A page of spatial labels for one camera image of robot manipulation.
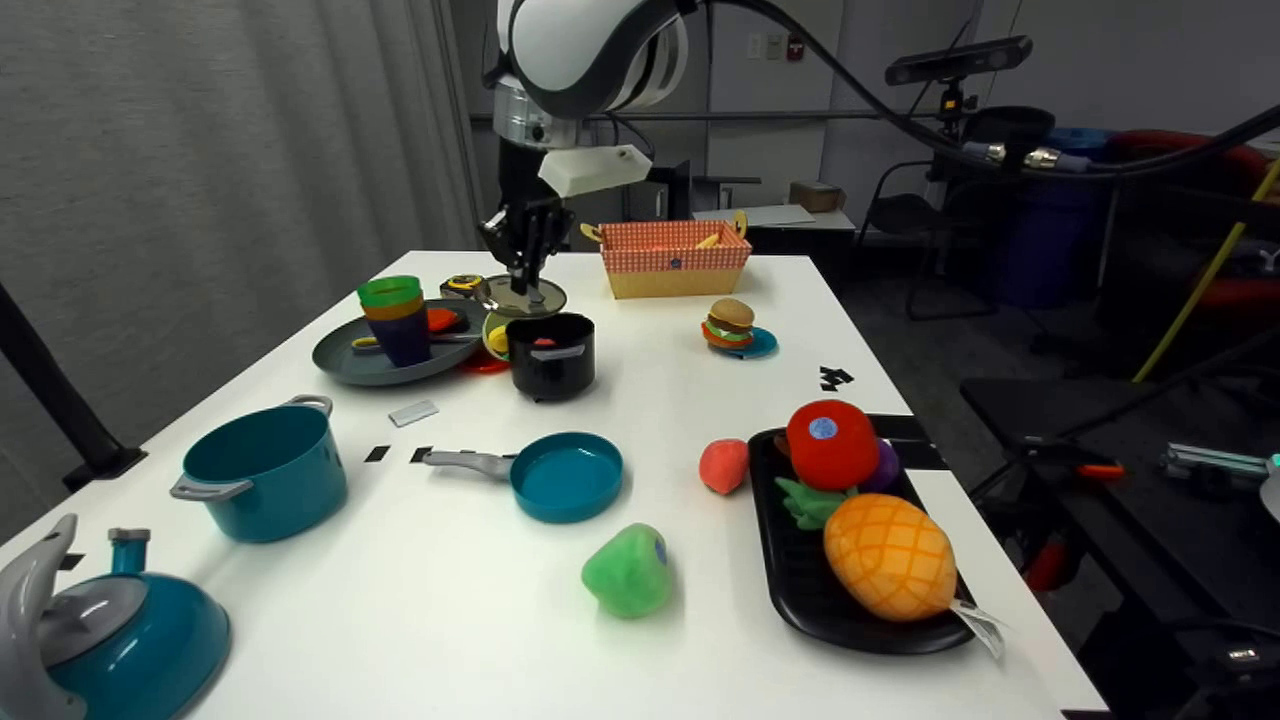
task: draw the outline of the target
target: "kettle handle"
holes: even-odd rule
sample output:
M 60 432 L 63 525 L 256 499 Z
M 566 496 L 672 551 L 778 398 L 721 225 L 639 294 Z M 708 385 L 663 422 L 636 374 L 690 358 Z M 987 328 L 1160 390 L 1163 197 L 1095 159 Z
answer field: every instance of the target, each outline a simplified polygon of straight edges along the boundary
M 0 573 L 0 718 L 78 720 L 78 698 L 52 686 L 41 655 L 41 615 L 52 600 L 52 575 L 75 540 L 75 517 L 60 517 L 52 531 Z

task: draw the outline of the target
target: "teal kettle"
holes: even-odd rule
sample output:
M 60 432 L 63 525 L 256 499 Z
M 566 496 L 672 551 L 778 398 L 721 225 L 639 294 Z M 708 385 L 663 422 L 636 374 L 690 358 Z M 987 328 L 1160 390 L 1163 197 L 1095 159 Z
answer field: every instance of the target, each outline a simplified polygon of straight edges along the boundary
M 111 531 L 111 575 L 52 598 L 70 540 L 63 517 L 0 573 L 0 720 L 185 718 L 227 663 L 227 613 L 186 582 L 143 573 L 143 528 Z

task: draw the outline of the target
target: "orange fruit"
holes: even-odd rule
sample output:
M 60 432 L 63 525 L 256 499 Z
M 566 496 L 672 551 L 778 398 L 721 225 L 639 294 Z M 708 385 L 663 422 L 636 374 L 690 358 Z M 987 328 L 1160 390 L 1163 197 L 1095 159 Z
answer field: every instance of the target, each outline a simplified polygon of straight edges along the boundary
M 956 600 L 951 540 L 899 496 L 865 492 L 845 499 L 824 525 L 824 551 L 850 600 L 878 619 L 929 619 Z

